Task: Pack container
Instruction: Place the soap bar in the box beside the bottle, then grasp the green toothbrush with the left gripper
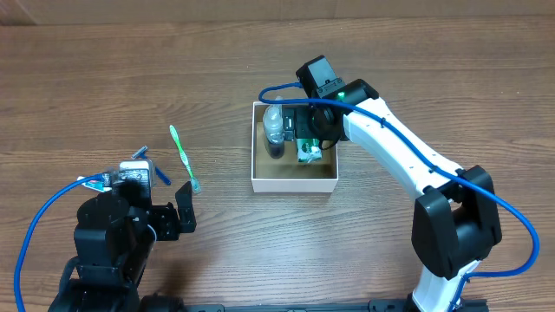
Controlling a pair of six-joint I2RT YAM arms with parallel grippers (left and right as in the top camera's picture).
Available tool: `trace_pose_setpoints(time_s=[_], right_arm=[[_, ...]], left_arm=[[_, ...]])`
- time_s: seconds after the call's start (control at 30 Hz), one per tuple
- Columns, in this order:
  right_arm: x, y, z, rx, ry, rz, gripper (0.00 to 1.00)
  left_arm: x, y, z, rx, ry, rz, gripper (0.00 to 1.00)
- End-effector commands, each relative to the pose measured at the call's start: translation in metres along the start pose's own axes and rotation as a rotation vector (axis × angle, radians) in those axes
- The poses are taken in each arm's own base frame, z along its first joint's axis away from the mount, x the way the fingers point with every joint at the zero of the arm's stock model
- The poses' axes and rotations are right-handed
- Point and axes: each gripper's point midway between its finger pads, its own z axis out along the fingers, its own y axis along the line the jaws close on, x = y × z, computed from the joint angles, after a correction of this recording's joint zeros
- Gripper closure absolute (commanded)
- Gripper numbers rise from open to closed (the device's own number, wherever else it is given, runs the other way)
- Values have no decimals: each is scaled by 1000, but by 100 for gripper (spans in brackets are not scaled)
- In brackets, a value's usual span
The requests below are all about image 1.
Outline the clear spray bottle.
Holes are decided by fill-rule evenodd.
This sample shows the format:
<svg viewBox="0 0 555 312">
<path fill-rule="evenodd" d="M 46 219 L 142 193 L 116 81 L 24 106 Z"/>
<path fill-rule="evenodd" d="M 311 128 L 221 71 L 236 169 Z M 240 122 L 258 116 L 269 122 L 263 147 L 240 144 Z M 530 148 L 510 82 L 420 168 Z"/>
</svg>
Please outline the clear spray bottle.
<svg viewBox="0 0 555 312">
<path fill-rule="evenodd" d="M 263 116 L 264 145 L 266 151 L 273 159 L 284 155 L 284 117 L 283 107 L 279 104 L 270 104 Z"/>
</svg>

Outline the pink cardboard box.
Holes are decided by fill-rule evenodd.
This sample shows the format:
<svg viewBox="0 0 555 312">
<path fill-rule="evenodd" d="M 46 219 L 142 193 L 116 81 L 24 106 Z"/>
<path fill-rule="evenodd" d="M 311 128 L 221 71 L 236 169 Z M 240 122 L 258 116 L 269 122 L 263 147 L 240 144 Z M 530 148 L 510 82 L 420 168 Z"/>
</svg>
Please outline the pink cardboard box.
<svg viewBox="0 0 555 312">
<path fill-rule="evenodd" d="M 311 163 L 297 159 L 295 141 L 285 141 L 284 155 L 273 159 L 265 148 L 263 116 L 267 105 L 255 101 L 251 109 L 251 183 L 257 193 L 332 193 L 339 178 L 337 147 L 323 151 Z"/>
</svg>

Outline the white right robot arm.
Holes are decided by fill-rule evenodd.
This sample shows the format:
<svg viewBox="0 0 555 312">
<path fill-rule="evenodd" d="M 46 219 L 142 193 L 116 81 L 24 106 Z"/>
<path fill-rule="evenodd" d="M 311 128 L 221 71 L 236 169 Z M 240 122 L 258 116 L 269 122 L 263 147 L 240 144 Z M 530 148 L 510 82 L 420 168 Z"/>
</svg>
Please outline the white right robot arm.
<svg viewBox="0 0 555 312">
<path fill-rule="evenodd" d="M 366 81 L 295 82 L 305 99 L 279 100 L 295 112 L 296 137 L 349 140 L 371 154 L 414 202 L 411 242 L 423 265 L 404 300 L 371 303 L 375 310 L 486 311 L 463 299 L 468 277 L 501 241 L 491 176 L 441 156 L 404 126 Z"/>
</svg>

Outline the green toothbrush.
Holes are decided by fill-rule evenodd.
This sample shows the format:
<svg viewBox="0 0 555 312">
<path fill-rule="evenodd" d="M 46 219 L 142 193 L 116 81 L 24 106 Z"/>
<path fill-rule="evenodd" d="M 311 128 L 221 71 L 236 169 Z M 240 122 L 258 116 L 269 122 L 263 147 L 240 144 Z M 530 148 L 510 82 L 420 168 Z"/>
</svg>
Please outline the green toothbrush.
<svg viewBox="0 0 555 312">
<path fill-rule="evenodd" d="M 183 166 L 186 168 L 186 171 L 190 177 L 190 182 L 192 185 L 192 190 L 193 193 L 195 194 L 200 194 L 201 193 L 201 186 L 200 186 L 200 182 L 199 180 L 195 177 L 194 173 L 193 173 L 193 169 L 190 165 L 189 159 L 186 155 L 186 152 L 183 148 L 183 146 L 181 145 L 180 142 L 180 136 L 178 134 L 177 129 L 175 128 L 174 125 L 170 125 L 169 126 L 169 133 L 178 149 L 179 155 L 180 155 L 180 160 L 183 164 Z"/>
</svg>

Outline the green soap box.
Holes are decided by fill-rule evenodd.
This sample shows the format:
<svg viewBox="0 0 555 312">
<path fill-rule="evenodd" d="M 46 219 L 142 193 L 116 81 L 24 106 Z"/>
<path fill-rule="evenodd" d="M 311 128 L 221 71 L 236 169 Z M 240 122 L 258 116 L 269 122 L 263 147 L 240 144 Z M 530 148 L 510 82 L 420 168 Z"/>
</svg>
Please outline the green soap box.
<svg viewBox="0 0 555 312">
<path fill-rule="evenodd" d="M 296 139 L 296 145 L 299 163 L 311 163 L 323 158 L 318 139 Z"/>
</svg>

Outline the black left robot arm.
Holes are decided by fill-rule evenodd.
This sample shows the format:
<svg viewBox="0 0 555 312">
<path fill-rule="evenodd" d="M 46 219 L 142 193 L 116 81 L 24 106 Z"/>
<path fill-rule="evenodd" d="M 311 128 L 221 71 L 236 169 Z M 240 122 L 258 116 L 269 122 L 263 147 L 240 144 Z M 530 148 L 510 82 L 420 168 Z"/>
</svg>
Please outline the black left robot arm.
<svg viewBox="0 0 555 312">
<path fill-rule="evenodd" d="M 176 201 L 153 205 L 148 187 L 123 182 L 83 203 L 74 231 L 76 257 L 64 268 L 52 311 L 182 311 L 178 296 L 140 296 L 138 288 L 154 245 L 196 229 L 193 186 Z"/>
</svg>

